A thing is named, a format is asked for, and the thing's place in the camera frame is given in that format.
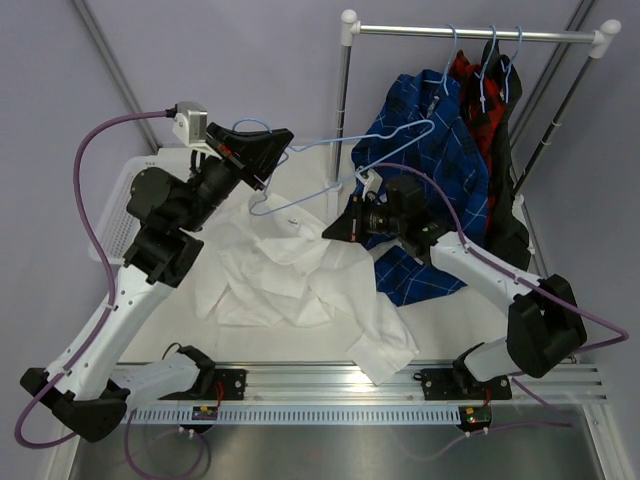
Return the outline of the light blue wire hanger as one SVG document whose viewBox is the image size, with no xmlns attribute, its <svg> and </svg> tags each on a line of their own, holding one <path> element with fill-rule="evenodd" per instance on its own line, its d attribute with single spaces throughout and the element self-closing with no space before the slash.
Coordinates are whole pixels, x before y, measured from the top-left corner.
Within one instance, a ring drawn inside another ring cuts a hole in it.
<svg viewBox="0 0 640 480">
<path fill-rule="evenodd" d="M 284 165 L 285 163 L 287 163 L 289 161 L 290 158 L 290 152 L 296 153 L 296 154 L 301 154 L 303 152 L 306 152 L 307 150 L 319 147 L 319 146 L 325 146 L 325 145 L 329 145 L 329 146 L 341 146 L 344 142 L 350 142 L 350 141 L 360 141 L 360 140 L 372 140 L 372 139 L 377 139 L 380 141 L 389 141 L 394 139 L 396 136 L 398 136 L 401 132 L 404 132 L 405 130 L 409 130 L 410 128 L 413 127 L 418 127 L 418 126 L 424 126 L 425 129 L 422 130 L 417 137 L 415 137 L 414 139 L 411 139 L 409 141 L 407 141 L 406 143 L 402 144 L 401 146 L 399 146 L 398 148 L 396 148 L 395 150 L 392 150 L 389 154 L 384 155 L 383 157 L 381 157 L 379 160 L 372 162 L 371 164 L 365 166 L 365 167 L 358 167 L 354 173 L 352 173 L 351 175 L 344 177 L 342 179 L 338 179 L 335 181 L 331 181 L 327 187 L 324 187 L 323 189 L 307 195 L 306 197 L 303 197 L 301 199 L 286 203 L 284 206 L 281 207 L 276 207 L 274 209 L 271 210 L 266 210 L 266 211 L 258 211 L 257 208 L 259 205 L 265 203 L 268 200 L 268 193 L 269 193 L 269 188 L 271 186 L 271 182 L 272 182 L 272 178 L 273 178 L 273 173 L 269 174 L 267 179 L 265 181 L 262 182 L 262 185 L 264 186 L 264 189 L 261 191 L 261 195 L 262 197 L 257 199 L 254 203 L 250 204 L 248 206 L 248 212 L 251 216 L 255 216 L 255 217 L 263 217 L 263 216 L 268 216 L 271 214 L 274 214 L 276 212 L 285 210 L 287 208 L 290 208 L 292 206 L 296 206 L 299 205 L 301 203 L 304 203 L 306 201 L 309 201 L 311 199 L 314 199 L 322 194 L 325 193 L 329 193 L 331 190 L 335 190 L 338 187 L 341 187 L 344 183 L 346 183 L 347 181 L 351 180 L 351 179 L 355 179 L 359 174 L 365 173 L 368 170 L 373 169 L 375 166 L 381 165 L 383 160 L 386 160 L 388 158 L 390 158 L 391 156 L 400 153 L 401 151 L 405 150 L 406 148 L 408 148 L 409 146 L 412 146 L 414 144 L 417 144 L 420 140 L 425 139 L 426 137 L 430 136 L 436 129 L 436 124 L 434 121 L 430 120 L 430 119 L 422 119 L 422 120 L 417 120 L 417 121 L 413 121 L 413 122 L 409 122 L 409 123 L 405 123 L 400 125 L 399 127 L 396 127 L 391 133 L 383 135 L 380 133 L 373 133 L 373 134 L 364 134 L 364 135 L 355 135 L 355 136 L 348 136 L 348 137 L 340 137 L 340 138 L 330 138 L 330 139 L 323 139 L 323 140 L 318 140 L 315 141 L 311 144 L 308 145 L 304 145 L 304 146 L 287 146 L 285 148 L 285 151 L 280 155 L 280 157 L 278 158 L 277 162 L 276 162 L 276 168 L 279 168 L 280 166 Z"/>
</svg>

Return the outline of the white shirt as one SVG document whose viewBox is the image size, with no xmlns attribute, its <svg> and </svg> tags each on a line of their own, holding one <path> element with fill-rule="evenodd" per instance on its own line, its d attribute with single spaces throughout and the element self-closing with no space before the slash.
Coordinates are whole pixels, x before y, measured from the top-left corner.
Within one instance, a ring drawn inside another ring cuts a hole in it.
<svg viewBox="0 0 640 480">
<path fill-rule="evenodd" d="M 195 316 L 226 327 L 296 329 L 353 320 L 346 352 L 376 385 L 419 349 L 396 307 L 376 288 L 374 262 L 359 244 L 323 238 L 325 224 L 272 194 L 224 209 L 201 233 L 204 247 L 187 277 Z"/>
</svg>

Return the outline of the blue plaid shirt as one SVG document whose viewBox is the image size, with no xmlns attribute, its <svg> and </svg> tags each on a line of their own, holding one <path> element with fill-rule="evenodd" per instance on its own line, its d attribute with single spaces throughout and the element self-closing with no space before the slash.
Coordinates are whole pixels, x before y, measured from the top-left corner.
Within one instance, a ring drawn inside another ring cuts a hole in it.
<svg viewBox="0 0 640 480">
<path fill-rule="evenodd" d="M 467 238 L 485 244 L 489 173 L 460 115 L 460 85 L 425 69 L 401 74 L 367 131 L 351 151 L 358 170 L 382 160 L 419 170 L 447 195 Z M 374 263 L 377 289 L 398 307 L 453 294 L 464 287 L 457 278 L 419 264 L 394 246 Z"/>
</svg>

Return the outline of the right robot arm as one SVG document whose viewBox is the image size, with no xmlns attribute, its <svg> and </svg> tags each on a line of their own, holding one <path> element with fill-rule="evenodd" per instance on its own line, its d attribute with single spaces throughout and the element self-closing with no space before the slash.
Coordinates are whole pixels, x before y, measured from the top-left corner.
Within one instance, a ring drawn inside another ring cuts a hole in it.
<svg viewBox="0 0 640 480">
<path fill-rule="evenodd" d="M 457 233 L 433 216 L 418 180 L 392 178 L 386 199 L 354 195 L 348 209 L 322 233 L 323 238 L 364 243 L 387 234 L 414 259 L 472 287 L 507 318 L 506 335 L 462 353 L 445 381 L 466 398 L 485 398 L 492 383 L 512 373 L 541 378 L 587 341 L 572 288 L 559 275 L 540 278 L 518 269 Z"/>
</svg>

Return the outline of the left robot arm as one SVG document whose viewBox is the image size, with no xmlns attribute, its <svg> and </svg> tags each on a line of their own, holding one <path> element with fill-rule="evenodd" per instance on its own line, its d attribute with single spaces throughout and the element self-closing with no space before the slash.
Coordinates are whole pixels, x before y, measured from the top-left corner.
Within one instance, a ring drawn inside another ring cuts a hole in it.
<svg viewBox="0 0 640 480">
<path fill-rule="evenodd" d="M 236 132 L 206 129 L 205 154 L 187 180 L 159 167 L 134 177 L 128 213 L 140 228 L 111 272 L 103 307 L 46 368 L 20 380 L 34 404 L 46 406 L 72 434 L 95 443 L 135 410 L 173 394 L 207 397 L 217 388 L 216 364 L 187 345 L 167 358 L 117 375 L 114 369 L 149 316 L 182 283 L 204 247 L 195 238 L 241 183 L 262 190 L 293 140 L 286 128 Z"/>
</svg>

